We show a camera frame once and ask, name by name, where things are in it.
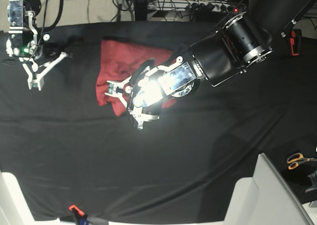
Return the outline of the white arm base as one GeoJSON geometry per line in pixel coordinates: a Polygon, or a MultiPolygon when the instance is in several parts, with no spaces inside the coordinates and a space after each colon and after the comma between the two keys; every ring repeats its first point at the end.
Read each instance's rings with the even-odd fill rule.
{"type": "Polygon", "coordinates": [[[9,172],[0,172],[1,225],[59,225],[60,220],[35,221],[26,203],[17,178],[9,172]]]}
{"type": "Polygon", "coordinates": [[[225,225],[315,225],[282,175],[261,153],[253,176],[239,179],[225,225]]]}

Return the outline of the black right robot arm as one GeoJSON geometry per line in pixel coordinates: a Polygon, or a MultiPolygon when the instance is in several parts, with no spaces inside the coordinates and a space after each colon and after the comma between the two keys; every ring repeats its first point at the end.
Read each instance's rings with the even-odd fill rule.
{"type": "Polygon", "coordinates": [[[69,56],[49,42],[48,34],[59,23],[63,4],[64,0],[59,0],[57,17],[51,26],[38,27],[36,17],[42,9],[47,10],[47,5],[42,5],[40,0],[8,0],[6,53],[9,59],[4,60],[4,64],[23,66],[29,89],[41,91],[44,77],[69,56]]]}

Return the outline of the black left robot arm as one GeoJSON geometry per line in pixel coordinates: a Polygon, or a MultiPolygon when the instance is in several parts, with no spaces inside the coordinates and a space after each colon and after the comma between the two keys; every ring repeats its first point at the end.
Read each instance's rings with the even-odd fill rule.
{"type": "Polygon", "coordinates": [[[106,95],[125,107],[135,128],[159,119],[164,101],[196,91],[201,81],[213,87],[272,53],[272,39],[280,34],[313,0],[249,0],[247,11],[224,23],[212,35],[175,50],[166,62],[153,59],[127,79],[108,82],[106,95]]]}

